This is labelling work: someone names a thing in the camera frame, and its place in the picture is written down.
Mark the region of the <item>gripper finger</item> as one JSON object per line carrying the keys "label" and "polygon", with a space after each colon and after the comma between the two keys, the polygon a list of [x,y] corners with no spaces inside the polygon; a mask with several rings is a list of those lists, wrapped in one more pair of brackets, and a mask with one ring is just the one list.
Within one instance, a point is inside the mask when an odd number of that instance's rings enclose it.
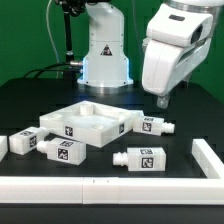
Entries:
{"label": "gripper finger", "polygon": [[157,106],[161,109],[167,109],[170,102],[170,95],[160,96],[157,98]]}

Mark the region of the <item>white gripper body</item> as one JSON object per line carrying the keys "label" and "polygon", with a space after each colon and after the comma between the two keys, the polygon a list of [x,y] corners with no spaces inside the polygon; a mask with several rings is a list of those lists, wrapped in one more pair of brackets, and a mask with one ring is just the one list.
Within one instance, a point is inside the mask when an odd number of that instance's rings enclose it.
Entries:
{"label": "white gripper body", "polygon": [[212,23],[210,13],[183,11],[163,3],[147,26],[143,88],[164,96],[203,62],[211,44]]}

